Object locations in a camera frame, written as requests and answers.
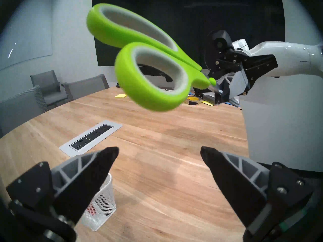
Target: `bolt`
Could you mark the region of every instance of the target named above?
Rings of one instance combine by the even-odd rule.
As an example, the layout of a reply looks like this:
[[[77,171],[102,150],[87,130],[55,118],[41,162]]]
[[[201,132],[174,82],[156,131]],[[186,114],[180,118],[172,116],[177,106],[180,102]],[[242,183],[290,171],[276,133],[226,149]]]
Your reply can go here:
[[[302,180],[298,180],[298,181],[296,181],[296,183],[299,184],[300,186],[304,185],[304,182]]]
[[[283,187],[278,187],[277,192],[282,193],[282,194],[287,194],[287,190]]]

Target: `scissors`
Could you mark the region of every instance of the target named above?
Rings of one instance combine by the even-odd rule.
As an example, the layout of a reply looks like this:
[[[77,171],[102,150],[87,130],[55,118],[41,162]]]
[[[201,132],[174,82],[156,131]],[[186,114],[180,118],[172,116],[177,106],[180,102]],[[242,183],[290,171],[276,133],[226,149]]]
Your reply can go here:
[[[99,41],[122,48],[115,60],[119,85],[137,104],[153,111],[169,111],[185,101],[191,87],[215,86],[193,61],[163,30],[142,16],[111,4],[92,7],[87,27]],[[138,64],[157,68],[174,81],[174,90],[153,85]]]

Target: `electrical socket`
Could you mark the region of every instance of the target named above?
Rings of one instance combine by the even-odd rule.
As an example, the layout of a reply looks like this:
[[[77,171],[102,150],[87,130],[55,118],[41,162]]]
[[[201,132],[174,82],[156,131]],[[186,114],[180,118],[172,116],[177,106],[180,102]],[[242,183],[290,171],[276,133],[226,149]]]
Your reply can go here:
[[[85,135],[84,137],[80,138],[78,141],[70,145],[75,150],[80,150],[82,147],[84,147],[86,144],[92,142],[94,139],[108,131],[112,126],[108,126],[106,124],[102,125],[101,127],[98,127],[91,133]]]

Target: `office chair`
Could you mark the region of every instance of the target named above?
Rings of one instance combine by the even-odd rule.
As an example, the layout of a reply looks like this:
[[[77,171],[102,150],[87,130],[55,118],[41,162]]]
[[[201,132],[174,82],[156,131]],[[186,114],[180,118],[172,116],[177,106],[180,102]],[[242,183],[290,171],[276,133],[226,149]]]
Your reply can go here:
[[[63,83],[63,86],[70,101],[109,88],[104,74],[90,79]]]
[[[60,87],[54,70],[37,75],[31,75],[30,78],[33,86],[40,86],[40,90],[44,96],[47,106],[56,104],[59,101],[68,98],[64,88]]]
[[[0,138],[44,112],[47,106],[39,85],[0,102]]]

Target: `sticky note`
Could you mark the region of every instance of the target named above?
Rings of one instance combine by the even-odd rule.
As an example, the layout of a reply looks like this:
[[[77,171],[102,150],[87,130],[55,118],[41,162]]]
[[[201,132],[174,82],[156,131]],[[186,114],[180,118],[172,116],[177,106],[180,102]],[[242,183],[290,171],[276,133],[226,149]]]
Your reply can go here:
[[[127,95],[117,95],[116,98],[124,98],[126,97]]]
[[[207,102],[207,101],[201,101],[202,103],[204,103],[204,104],[207,104],[207,105],[209,105],[209,106],[214,106],[214,104],[212,104],[212,103],[210,103],[210,102]]]

